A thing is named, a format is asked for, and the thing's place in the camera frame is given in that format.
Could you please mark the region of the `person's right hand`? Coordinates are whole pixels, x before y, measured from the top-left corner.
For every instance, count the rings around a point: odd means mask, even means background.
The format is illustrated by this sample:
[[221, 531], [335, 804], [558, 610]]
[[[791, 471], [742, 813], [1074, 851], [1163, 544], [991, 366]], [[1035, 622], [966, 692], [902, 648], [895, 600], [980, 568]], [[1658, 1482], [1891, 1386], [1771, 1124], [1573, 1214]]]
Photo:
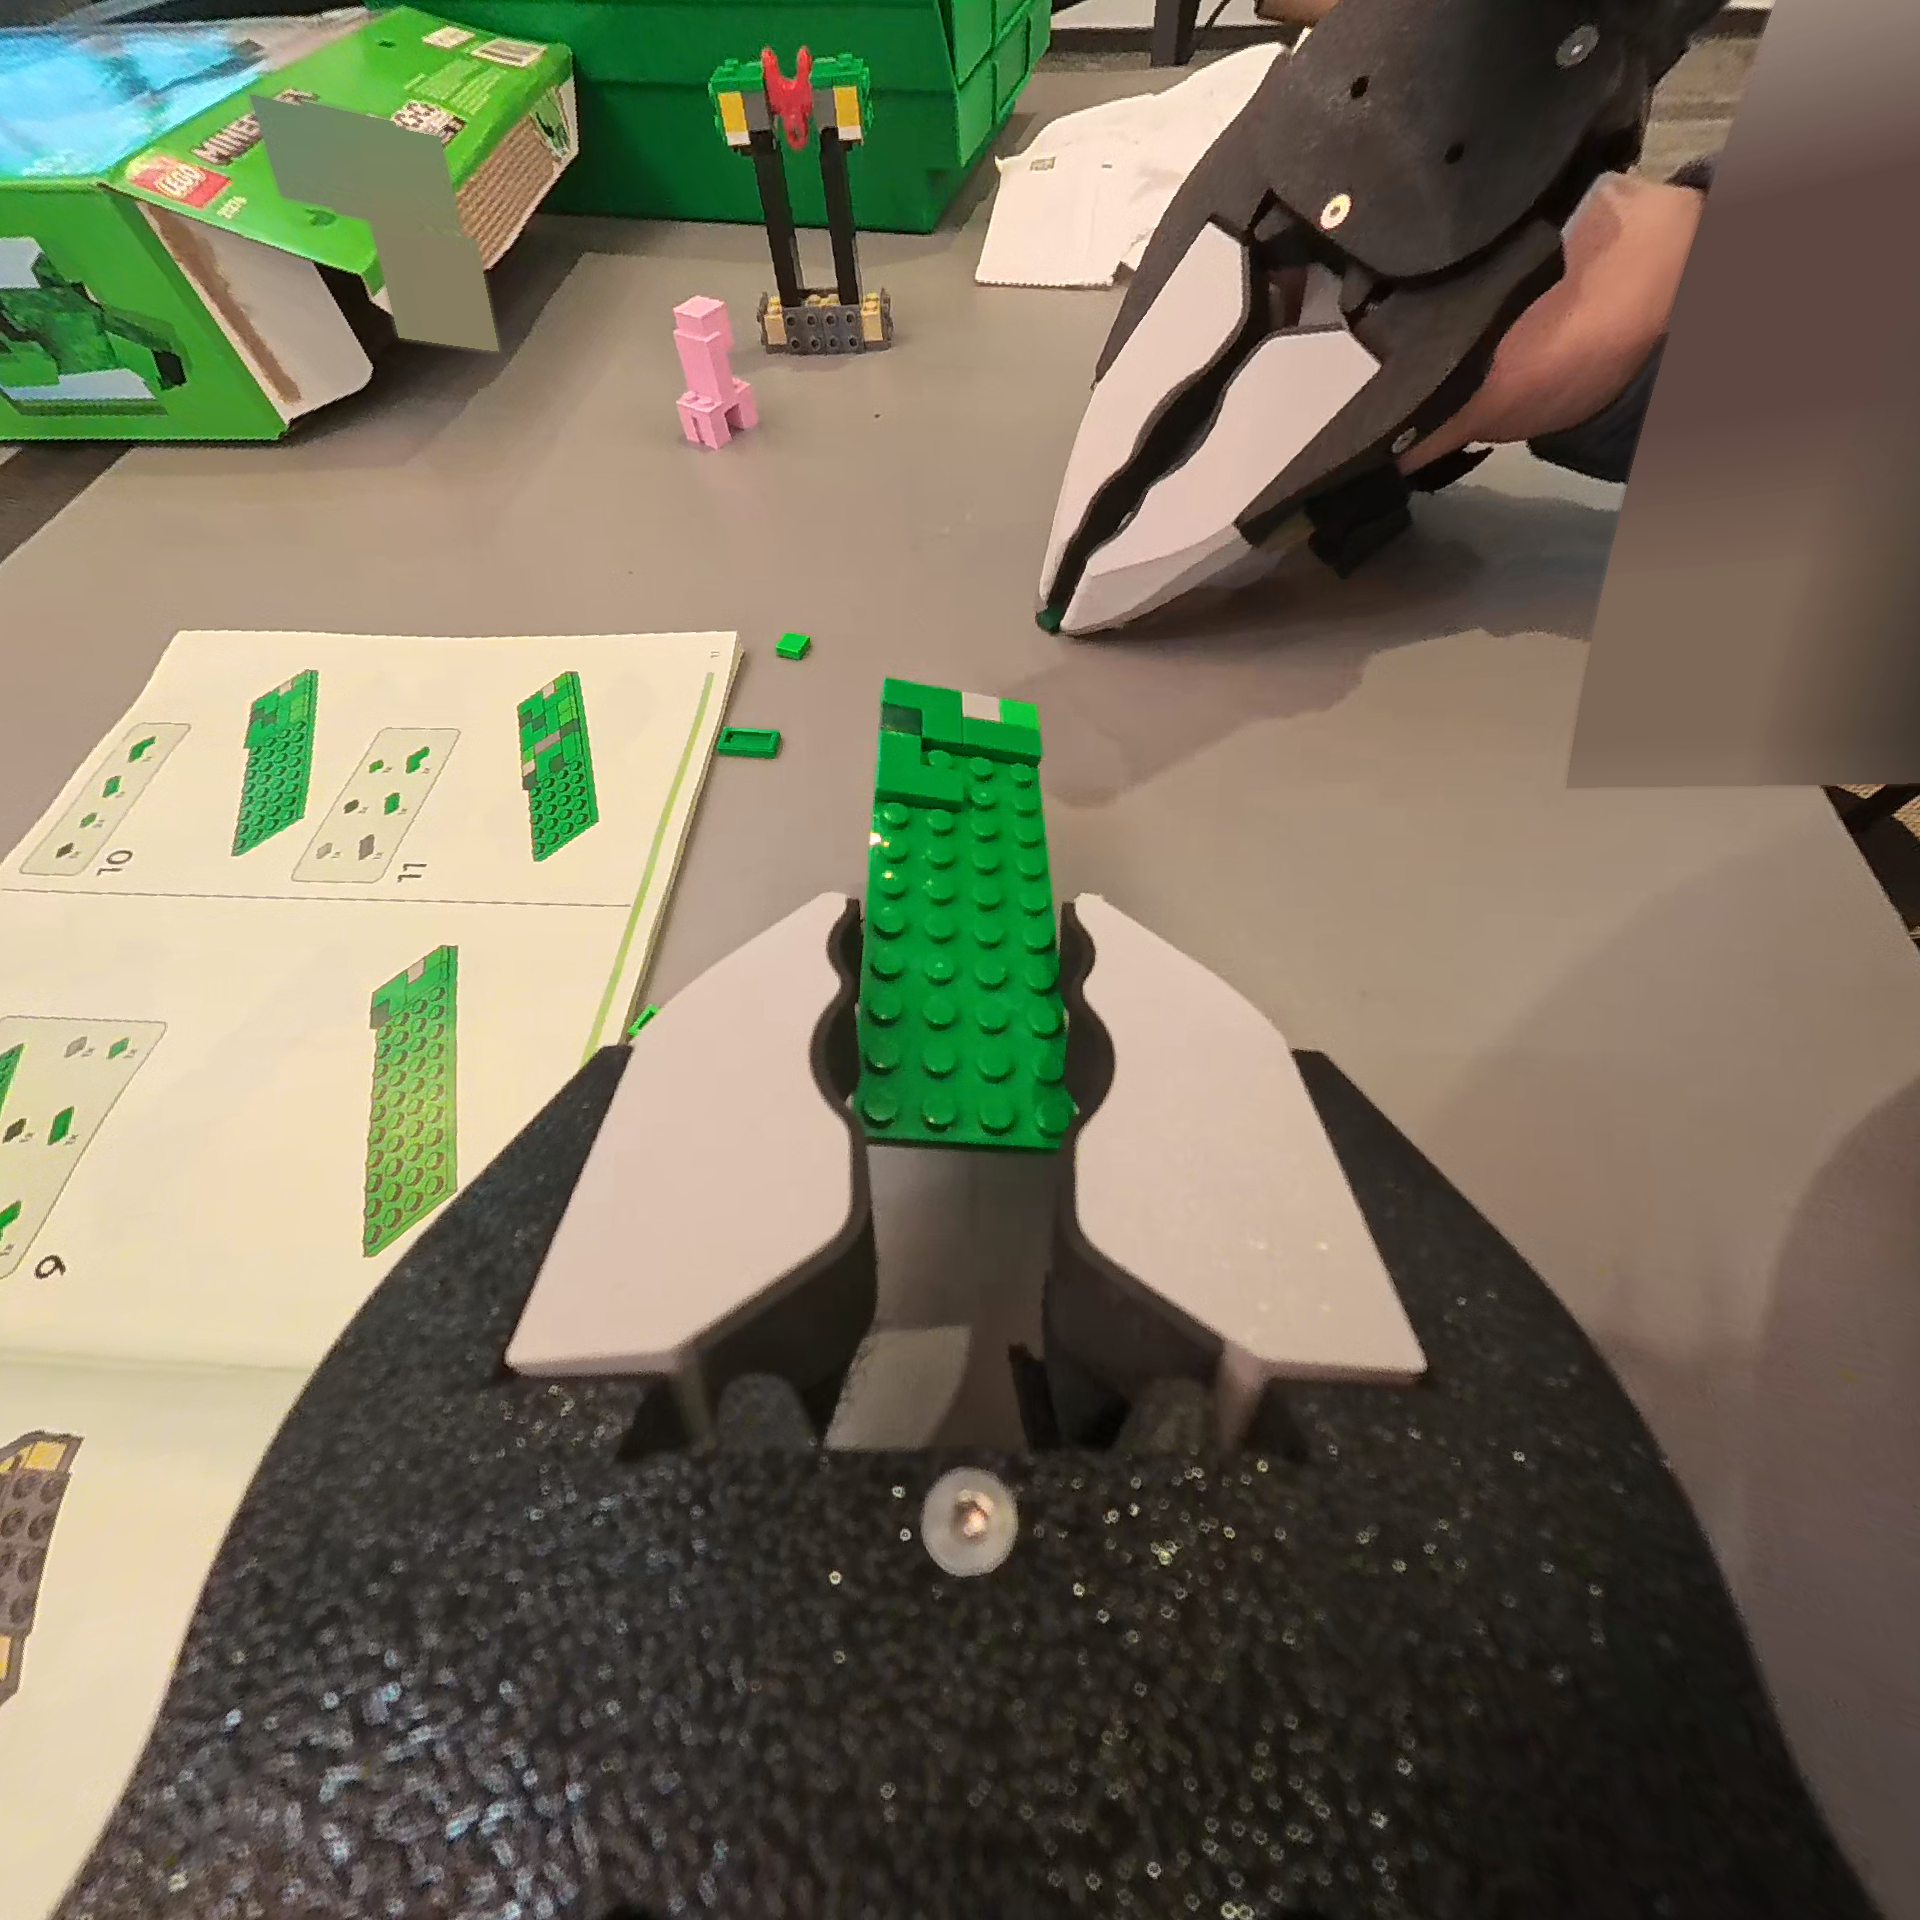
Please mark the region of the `person's right hand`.
[[1701, 172], [1605, 175], [1563, 229], [1563, 277], [1507, 332], [1453, 432], [1543, 442], [1621, 399], [1667, 335], [1704, 205]]

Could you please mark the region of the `green brick set box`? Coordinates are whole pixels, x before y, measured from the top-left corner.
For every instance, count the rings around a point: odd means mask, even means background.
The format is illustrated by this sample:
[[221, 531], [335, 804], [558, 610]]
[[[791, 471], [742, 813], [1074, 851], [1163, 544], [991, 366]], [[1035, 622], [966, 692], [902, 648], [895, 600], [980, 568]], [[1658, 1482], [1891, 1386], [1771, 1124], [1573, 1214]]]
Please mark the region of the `green brick set box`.
[[366, 388], [378, 232], [277, 179], [255, 101], [436, 140], [484, 274], [578, 150], [571, 53], [415, 6], [5, 27], [5, 444], [277, 442]]

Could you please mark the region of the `building instruction booklet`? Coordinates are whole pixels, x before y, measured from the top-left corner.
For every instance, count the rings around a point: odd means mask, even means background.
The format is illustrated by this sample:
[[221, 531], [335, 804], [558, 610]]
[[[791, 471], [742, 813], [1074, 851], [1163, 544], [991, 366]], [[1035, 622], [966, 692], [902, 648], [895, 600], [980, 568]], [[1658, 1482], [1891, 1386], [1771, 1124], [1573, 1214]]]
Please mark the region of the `building instruction booklet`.
[[80, 1872], [303, 1380], [621, 1038], [735, 662], [181, 634], [5, 856], [5, 1916]]

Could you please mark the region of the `green studded brick plate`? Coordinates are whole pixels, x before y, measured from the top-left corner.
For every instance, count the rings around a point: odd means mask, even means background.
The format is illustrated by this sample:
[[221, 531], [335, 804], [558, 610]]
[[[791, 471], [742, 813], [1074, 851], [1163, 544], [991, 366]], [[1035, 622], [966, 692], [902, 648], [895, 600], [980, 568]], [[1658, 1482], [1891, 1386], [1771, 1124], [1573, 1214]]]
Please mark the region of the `green studded brick plate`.
[[[965, 758], [922, 714], [965, 706]], [[1074, 1117], [1032, 704], [909, 679], [879, 690], [856, 992], [867, 1136], [1045, 1154]]]

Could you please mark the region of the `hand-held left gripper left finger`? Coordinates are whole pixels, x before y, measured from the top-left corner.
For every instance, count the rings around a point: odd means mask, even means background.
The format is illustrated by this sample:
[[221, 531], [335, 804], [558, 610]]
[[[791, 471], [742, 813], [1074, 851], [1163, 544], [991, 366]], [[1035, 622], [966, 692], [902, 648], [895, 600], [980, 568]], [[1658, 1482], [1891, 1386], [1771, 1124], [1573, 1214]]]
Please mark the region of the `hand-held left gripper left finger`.
[[856, 963], [856, 902], [822, 894], [637, 1034], [511, 1332], [516, 1375], [843, 1380], [875, 1304]]

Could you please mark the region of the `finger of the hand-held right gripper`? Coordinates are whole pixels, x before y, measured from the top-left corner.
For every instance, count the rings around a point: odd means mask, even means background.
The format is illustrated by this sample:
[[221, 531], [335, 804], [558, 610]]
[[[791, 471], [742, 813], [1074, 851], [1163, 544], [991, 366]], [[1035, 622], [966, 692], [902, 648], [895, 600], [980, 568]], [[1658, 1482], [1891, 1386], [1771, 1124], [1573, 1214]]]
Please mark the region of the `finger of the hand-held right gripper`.
[[1068, 603], [1093, 554], [1114, 536], [1144, 482], [1138, 462], [1178, 399], [1235, 347], [1252, 312], [1247, 247], [1205, 227], [1096, 374], [1072, 442], [1046, 536], [1040, 600]]
[[1244, 563], [1252, 544], [1238, 516], [1375, 372], [1375, 356], [1334, 323], [1261, 341], [1212, 399], [1200, 380], [1151, 432], [1138, 503], [1072, 600], [1048, 603], [1048, 627], [1116, 629]]

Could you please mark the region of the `small pink brick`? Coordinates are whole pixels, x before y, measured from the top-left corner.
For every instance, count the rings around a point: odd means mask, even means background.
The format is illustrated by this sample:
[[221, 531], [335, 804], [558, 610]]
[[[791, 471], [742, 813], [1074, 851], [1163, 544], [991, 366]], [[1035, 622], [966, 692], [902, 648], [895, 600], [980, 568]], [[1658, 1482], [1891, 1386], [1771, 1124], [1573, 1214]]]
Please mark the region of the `small pink brick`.
[[731, 367], [733, 332], [725, 299], [696, 294], [674, 307], [674, 347], [683, 372], [678, 421], [688, 444], [723, 447], [754, 430], [752, 384]]

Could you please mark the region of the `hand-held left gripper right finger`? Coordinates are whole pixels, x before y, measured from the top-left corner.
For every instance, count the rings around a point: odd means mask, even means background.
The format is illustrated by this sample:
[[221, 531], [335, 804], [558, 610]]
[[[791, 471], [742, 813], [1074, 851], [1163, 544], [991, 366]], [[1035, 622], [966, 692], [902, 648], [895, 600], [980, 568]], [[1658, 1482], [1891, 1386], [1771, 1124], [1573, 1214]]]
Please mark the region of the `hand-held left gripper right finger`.
[[1062, 912], [1062, 994], [1078, 1115], [1053, 1359], [1096, 1387], [1421, 1378], [1424, 1346], [1268, 1016], [1104, 895]]

